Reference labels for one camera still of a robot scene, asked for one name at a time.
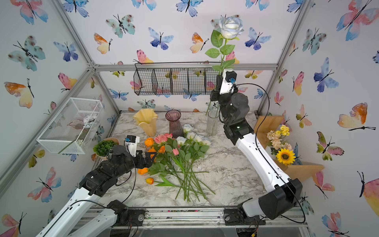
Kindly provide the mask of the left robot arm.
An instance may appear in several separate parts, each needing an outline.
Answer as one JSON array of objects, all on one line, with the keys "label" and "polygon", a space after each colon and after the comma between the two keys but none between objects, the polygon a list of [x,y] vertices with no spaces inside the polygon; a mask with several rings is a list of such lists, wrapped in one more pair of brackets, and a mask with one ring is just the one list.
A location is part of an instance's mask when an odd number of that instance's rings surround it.
[{"label": "left robot arm", "polygon": [[141,221],[137,214],[129,214],[123,201],[114,200],[103,207],[95,218],[74,231],[84,214],[118,182],[118,178],[134,169],[149,168],[157,156],[156,152],[133,150],[131,145],[114,146],[109,159],[89,172],[79,183],[73,196],[40,231],[39,237],[96,237],[115,224],[139,227]]}]

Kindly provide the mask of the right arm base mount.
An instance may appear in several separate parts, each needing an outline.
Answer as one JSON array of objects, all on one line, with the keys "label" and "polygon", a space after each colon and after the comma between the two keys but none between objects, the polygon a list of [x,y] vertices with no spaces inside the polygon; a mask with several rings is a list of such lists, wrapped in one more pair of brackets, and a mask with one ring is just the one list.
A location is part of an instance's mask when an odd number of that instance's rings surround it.
[{"label": "right arm base mount", "polygon": [[266,225],[266,221],[263,217],[259,215],[249,217],[241,208],[225,208],[223,218],[225,221],[225,225],[227,226]]}]

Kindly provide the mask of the pink tulip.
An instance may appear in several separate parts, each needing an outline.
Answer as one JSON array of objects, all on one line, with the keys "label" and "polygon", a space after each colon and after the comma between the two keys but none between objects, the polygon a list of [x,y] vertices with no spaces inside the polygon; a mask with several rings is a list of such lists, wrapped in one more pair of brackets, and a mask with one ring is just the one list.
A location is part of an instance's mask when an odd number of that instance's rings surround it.
[{"label": "pink tulip", "polygon": [[177,148],[173,149],[172,153],[175,157],[180,155],[180,152]]}]

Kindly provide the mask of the pink rose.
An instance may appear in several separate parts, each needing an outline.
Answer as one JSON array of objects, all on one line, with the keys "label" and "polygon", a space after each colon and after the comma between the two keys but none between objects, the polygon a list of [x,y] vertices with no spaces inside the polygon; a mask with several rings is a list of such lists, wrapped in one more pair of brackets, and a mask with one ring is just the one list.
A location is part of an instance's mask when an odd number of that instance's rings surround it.
[{"label": "pink rose", "polygon": [[162,143],[165,143],[168,141],[168,139],[172,139],[173,135],[172,134],[169,134],[169,133],[166,133],[166,134],[161,134],[161,135],[158,135],[157,137],[154,138],[154,141],[157,143],[157,144],[162,144]]}]

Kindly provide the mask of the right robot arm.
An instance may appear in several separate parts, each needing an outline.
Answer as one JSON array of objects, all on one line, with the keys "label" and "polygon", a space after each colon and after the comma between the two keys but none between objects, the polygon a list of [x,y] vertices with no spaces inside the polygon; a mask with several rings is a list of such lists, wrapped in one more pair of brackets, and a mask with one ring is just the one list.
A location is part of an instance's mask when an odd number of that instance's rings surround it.
[{"label": "right robot arm", "polygon": [[300,202],[302,183],[291,179],[270,157],[258,141],[255,130],[246,120],[250,111],[248,97],[238,92],[236,73],[227,71],[216,77],[216,88],[211,101],[220,105],[219,117],[228,139],[243,152],[261,178],[267,194],[242,203],[242,213],[247,217],[282,217]]}]

